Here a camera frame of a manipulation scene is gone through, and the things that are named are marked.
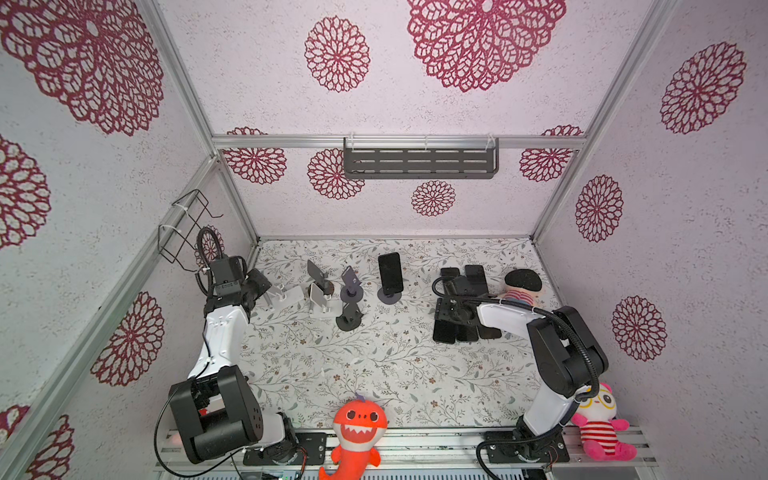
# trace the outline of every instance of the floral tablecloth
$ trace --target floral tablecloth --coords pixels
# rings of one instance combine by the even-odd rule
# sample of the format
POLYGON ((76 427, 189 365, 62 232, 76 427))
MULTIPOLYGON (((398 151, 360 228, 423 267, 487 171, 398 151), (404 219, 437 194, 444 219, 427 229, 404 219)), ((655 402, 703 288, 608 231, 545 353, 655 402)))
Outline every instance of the floral tablecloth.
POLYGON ((511 425, 531 404, 540 381, 531 347, 501 339, 446 345, 432 341, 441 268, 482 265, 491 293, 515 268, 536 270, 542 300, 558 307, 536 253, 525 239, 270 240, 257 268, 286 288, 309 281, 312 260, 336 284, 347 265, 361 279, 362 325, 343 332, 334 319, 312 319, 302 305, 253 315, 241 369, 260 404, 285 411, 296 427, 329 427, 356 393, 379 403, 392 427, 511 425), (395 305, 376 297, 382 253, 400 253, 405 291, 395 305))

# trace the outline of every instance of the orange plush toy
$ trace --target orange plush toy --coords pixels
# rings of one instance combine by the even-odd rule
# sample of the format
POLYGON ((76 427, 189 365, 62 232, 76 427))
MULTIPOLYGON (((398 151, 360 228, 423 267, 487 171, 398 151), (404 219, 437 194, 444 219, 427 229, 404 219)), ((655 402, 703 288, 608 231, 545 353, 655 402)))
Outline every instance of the orange plush toy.
POLYGON ((320 467, 320 480, 359 480, 368 464, 378 467, 382 458, 373 446, 386 427, 384 409, 362 396, 344 405, 333 419, 339 446, 331 452, 333 463, 341 463, 333 475, 320 467))

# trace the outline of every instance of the red doily pattern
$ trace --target red doily pattern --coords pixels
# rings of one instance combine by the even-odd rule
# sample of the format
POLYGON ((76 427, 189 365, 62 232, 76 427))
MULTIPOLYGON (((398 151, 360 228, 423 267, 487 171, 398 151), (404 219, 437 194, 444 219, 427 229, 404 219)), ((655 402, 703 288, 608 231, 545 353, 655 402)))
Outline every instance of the red doily pattern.
POLYGON ((576 201, 578 231, 591 242, 605 240, 618 227, 623 206, 618 182, 598 175, 584 185, 576 201))
POLYGON ((411 196, 411 205, 425 217, 437 217, 448 211, 456 200, 456 192, 449 184, 430 180, 419 185, 411 196))
POLYGON ((619 347, 636 360, 653 360, 667 346, 667 324, 645 298, 628 296, 620 301, 611 324, 619 347))
POLYGON ((349 91, 368 73, 371 62, 366 38, 345 18, 325 17, 304 42, 306 66, 331 91, 349 91))
POLYGON ((488 90, 528 67, 565 0, 408 0, 414 55, 445 87, 488 90))
POLYGON ((344 153, 338 148, 317 152, 310 159, 306 175, 315 190, 337 200, 354 197, 366 184, 365 180, 350 180, 344 175, 344 153))
MULTIPOLYGON (((216 233, 216 238, 219 240, 219 245, 221 245, 221 253, 224 253, 224 238, 221 237, 221 232, 213 225, 207 225, 207 227, 216 233)), ((214 239, 211 238, 210 235, 203 235, 203 253, 205 254, 205 258, 208 260, 208 263, 212 262, 218 253, 214 239)), ((205 266, 205 263, 203 263, 203 257, 200 255, 200 251, 198 249, 195 249, 194 251, 194 259, 197 262, 198 267, 203 268, 205 266)))
POLYGON ((35 236, 51 211, 50 196, 35 159, 0 135, 0 249, 35 236))
MULTIPOLYGON (((229 135, 266 135, 256 128, 238 127, 229 135)), ((277 182, 286 173, 286 156, 282 148, 237 148, 223 151, 232 171, 255 184, 277 182)))
POLYGON ((744 52, 725 41, 687 59, 661 99, 661 121, 676 134, 711 124, 725 113, 744 82, 744 52))
POLYGON ((91 367, 99 383, 126 386, 135 382, 157 358, 163 345, 165 319, 155 298, 139 293, 107 346, 91 367))
POLYGON ((28 411, 28 406, 14 405, 10 409, 0 412, 0 449, 28 411))
POLYGON ((131 0, 0 0, 0 32, 40 91, 75 119, 133 135, 159 115, 163 70, 131 0))
POLYGON ((56 430, 48 434, 43 448, 27 468, 26 480, 61 480, 69 472, 69 461, 74 452, 72 436, 74 429, 69 425, 69 415, 62 415, 56 430))
MULTIPOLYGON (((584 132, 573 125, 558 125, 546 130, 543 135, 581 135, 584 132)), ((571 155, 569 148, 528 148, 520 157, 520 171, 523 177, 537 182, 545 182, 560 177, 571 155)))

